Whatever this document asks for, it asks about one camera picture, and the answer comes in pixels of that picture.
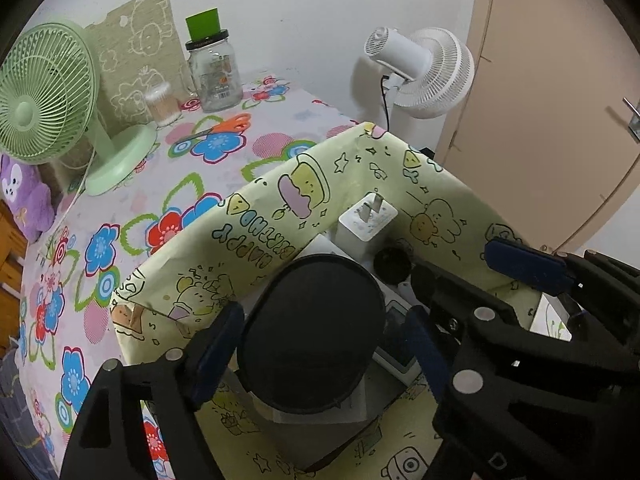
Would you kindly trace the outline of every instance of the door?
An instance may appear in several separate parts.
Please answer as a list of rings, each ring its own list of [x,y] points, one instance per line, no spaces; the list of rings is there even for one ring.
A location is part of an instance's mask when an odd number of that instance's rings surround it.
[[[444,166],[552,251],[640,155],[640,56],[602,0],[493,0],[477,65]]]

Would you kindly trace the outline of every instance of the screw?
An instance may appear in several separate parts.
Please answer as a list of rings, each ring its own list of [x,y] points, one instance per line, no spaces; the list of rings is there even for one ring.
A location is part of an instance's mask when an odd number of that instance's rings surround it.
[[[170,350],[166,351],[166,354],[164,354],[164,357],[166,358],[167,361],[177,361],[182,357],[182,354],[183,354],[182,349],[171,348]]]
[[[479,306],[474,310],[474,316],[480,321],[491,321],[495,318],[495,312],[487,306]]]
[[[112,370],[115,370],[119,364],[120,364],[120,361],[118,361],[117,359],[107,359],[102,364],[102,369],[107,372],[111,372]]]
[[[461,394],[469,395],[478,393],[482,389],[484,381],[482,375],[475,370],[460,370],[453,376],[452,384]]]

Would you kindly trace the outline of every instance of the white fan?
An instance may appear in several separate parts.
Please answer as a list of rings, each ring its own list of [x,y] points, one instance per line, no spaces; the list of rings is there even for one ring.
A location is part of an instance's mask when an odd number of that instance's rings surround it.
[[[444,28],[422,28],[406,38],[379,27],[364,52],[393,71],[382,82],[387,121],[391,110],[386,106],[394,104],[417,119],[445,114],[462,101],[474,78],[471,52]]]

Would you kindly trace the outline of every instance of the plush toy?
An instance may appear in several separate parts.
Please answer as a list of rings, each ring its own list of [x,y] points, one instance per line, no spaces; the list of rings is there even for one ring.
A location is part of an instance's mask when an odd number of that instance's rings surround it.
[[[41,232],[53,225],[49,186],[43,184],[36,166],[23,164],[8,155],[0,158],[0,179],[4,200],[15,223],[27,241],[34,243]]]

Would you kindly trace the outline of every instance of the yellow wrapping paper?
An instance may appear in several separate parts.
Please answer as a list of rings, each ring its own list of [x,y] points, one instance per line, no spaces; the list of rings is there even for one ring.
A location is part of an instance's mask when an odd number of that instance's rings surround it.
[[[198,218],[114,292],[111,317],[127,364],[184,347],[231,298],[277,272],[346,209],[377,191],[399,211],[391,237],[423,258],[512,304],[529,327],[539,293],[483,261],[495,236],[520,239],[438,164],[372,123],[284,162]],[[421,479],[440,444],[424,377],[316,473],[297,470],[246,416],[225,384],[196,414],[228,480]],[[400,473],[405,460],[418,469]]]

